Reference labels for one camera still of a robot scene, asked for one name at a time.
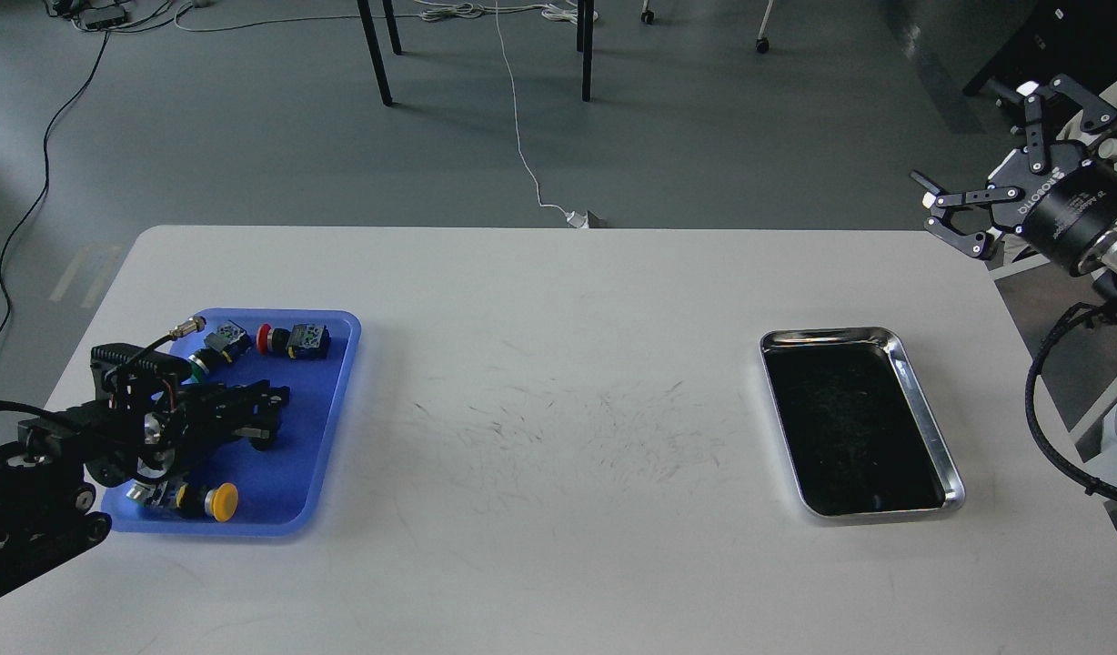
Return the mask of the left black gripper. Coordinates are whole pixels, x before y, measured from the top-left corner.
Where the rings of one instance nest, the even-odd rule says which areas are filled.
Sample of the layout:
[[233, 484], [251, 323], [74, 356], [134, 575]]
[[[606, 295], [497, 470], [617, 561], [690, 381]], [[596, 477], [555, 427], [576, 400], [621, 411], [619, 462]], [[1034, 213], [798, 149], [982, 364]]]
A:
[[279, 420], [237, 425], [235, 412], [292, 402], [289, 386], [195, 382], [187, 360], [126, 343], [90, 348], [90, 373], [96, 448], [85, 468], [105, 488], [185, 474], [226, 444], [247, 442], [255, 450], [273, 450]]

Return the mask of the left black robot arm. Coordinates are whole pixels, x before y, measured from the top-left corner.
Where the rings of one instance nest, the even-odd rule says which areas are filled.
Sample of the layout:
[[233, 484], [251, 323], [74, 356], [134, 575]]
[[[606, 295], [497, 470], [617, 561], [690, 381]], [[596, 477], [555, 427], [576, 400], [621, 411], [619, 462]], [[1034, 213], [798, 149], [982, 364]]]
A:
[[222, 445], [278, 438], [288, 387], [266, 380], [195, 382], [191, 362], [154, 345], [113, 343], [90, 352], [96, 397], [52, 412], [0, 401], [23, 415], [0, 445], [0, 598], [104, 542], [111, 518], [97, 488], [131, 482], [140, 506], [180, 518], [233, 518], [230, 482], [192, 478]]

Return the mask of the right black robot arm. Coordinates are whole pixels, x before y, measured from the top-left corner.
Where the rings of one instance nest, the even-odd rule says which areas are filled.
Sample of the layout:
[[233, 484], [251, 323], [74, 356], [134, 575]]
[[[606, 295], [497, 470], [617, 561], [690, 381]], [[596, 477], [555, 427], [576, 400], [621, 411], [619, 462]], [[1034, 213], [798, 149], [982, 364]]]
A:
[[1004, 86], [1016, 145], [990, 173], [949, 191], [924, 174], [922, 225], [1001, 272], [997, 289], [1031, 352], [1028, 397], [1046, 391], [1061, 434], [1030, 404], [1028, 429], [1046, 459], [1117, 518], [1117, 481], [1088, 473], [1101, 423], [1117, 405], [1117, 101], [1065, 74]]

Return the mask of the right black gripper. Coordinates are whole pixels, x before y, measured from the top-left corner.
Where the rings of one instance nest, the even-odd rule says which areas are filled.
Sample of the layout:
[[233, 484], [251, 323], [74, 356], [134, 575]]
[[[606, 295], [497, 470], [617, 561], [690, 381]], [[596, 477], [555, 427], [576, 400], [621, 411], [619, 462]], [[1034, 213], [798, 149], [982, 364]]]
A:
[[1117, 275], [1117, 173], [1094, 160], [1117, 137], [1117, 107], [1067, 75], [1016, 88], [991, 80], [991, 91], [1021, 110], [1024, 144], [978, 190], [949, 192], [911, 170], [924, 231], [981, 262], [1016, 232], [1071, 277]]

